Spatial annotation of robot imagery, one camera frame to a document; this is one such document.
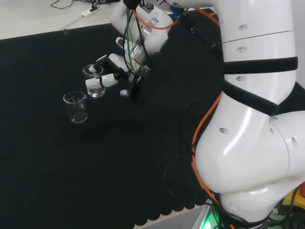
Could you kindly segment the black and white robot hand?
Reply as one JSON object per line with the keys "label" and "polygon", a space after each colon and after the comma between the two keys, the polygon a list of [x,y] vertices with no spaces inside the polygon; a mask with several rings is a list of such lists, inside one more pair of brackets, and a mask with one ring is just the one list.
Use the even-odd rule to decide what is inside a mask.
{"label": "black and white robot hand", "polygon": [[127,83],[128,88],[120,91],[120,96],[137,99],[145,77],[150,73],[146,65],[136,65],[136,72],[120,55],[111,53],[87,65],[82,72],[85,78],[87,93],[92,98],[99,98],[106,93],[106,89],[118,83]]}

